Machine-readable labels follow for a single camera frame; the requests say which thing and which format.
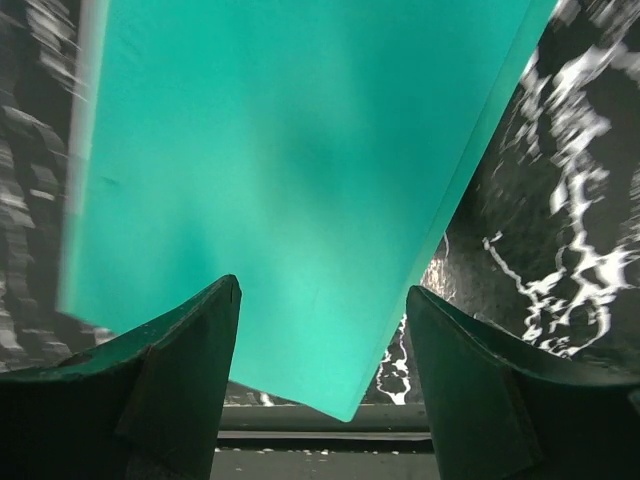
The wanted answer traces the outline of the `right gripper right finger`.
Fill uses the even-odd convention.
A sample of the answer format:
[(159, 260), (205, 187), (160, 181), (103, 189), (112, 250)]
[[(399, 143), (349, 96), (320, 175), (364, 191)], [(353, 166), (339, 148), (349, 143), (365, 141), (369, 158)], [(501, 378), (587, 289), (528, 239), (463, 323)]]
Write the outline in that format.
[(421, 286), (406, 314), (441, 478), (638, 478), (638, 376), (550, 355)]

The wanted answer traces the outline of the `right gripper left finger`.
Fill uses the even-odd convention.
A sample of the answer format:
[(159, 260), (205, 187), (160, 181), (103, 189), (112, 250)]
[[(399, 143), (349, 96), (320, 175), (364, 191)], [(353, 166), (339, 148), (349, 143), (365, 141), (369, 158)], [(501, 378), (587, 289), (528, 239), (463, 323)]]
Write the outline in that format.
[(206, 479), (241, 304), (226, 275), (52, 367), (1, 377), (5, 479)]

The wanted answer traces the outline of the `green file folder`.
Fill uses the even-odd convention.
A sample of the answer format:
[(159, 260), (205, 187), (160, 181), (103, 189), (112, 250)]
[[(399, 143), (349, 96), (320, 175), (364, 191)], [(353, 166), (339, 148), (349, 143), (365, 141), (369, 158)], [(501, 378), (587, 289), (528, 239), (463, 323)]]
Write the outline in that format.
[(85, 1), (58, 308), (232, 274), (233, 381), (353, 418), (551, 1)]

